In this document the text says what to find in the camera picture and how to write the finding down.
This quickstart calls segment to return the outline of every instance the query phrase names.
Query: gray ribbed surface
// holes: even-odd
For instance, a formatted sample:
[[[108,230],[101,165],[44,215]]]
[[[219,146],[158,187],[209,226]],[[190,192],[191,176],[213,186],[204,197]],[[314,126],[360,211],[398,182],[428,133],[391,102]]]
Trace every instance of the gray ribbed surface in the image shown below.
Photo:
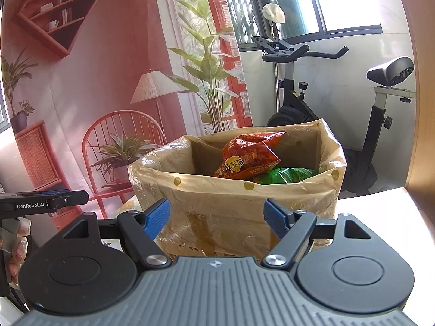
[[[211,266],[215,260],[222,265]],[[287,273],[264,269],[249,257],[181,257],[166,270],[143,274],[112,308],[64,318],[32,311],[16,325],[415,326],[397,310],[356,319],[321,309],[298,294]]]

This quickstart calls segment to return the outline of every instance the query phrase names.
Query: human hand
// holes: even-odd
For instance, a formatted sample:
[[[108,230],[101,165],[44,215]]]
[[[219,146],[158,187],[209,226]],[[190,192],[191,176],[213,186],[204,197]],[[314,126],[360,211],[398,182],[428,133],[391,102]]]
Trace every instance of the human hand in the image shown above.
[[[17,240],[12,249],[12,257],[7,264],[7,270],[11,277],[10,286],[19,289],[18,286],[18,273],[20,272],[21,265],[24,262],[27,254],[28,241],[26,236],[30,234],[31,221],[24,217],[18,218],[20,226],[17,230]]]

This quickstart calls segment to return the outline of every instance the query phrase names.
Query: orange chip bag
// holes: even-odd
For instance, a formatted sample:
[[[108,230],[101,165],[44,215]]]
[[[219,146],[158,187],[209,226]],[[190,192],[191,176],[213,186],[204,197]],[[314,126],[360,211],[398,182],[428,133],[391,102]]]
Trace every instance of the orange chip bag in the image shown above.
[[[223,163],[213,176],[244,180],[268,173],[280,159],[271,148],[286,132],[247,133],[237,136],[223,147]]]

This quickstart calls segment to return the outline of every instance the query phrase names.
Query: lampshade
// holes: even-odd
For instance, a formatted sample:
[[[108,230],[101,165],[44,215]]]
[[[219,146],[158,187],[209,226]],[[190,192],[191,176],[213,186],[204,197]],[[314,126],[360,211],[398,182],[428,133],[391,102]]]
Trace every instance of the lampshade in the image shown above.
[[[182,89],[160,71],[145,73],[139,80],[130,104],[180,91]]]

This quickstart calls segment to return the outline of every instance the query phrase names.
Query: trash bin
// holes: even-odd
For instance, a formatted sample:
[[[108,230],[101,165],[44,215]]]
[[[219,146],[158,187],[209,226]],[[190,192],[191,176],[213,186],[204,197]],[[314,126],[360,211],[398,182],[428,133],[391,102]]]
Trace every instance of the trash bin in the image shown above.
[[[319,170],[299,183],[259,185],[216,178],[222,148],[244,133],[286,131],[273,152],[281,167]],[[183,136],[148,153],[128,168],[143,209],[158,199],[171,202],[169,223],[158,245],[174,256],[255,256],[277,242],[263,218],[265,199],[289,210],[305,209],[333,218],[346,162],[340,143],[324,120],[274,128],[248,127],[203,137]]]

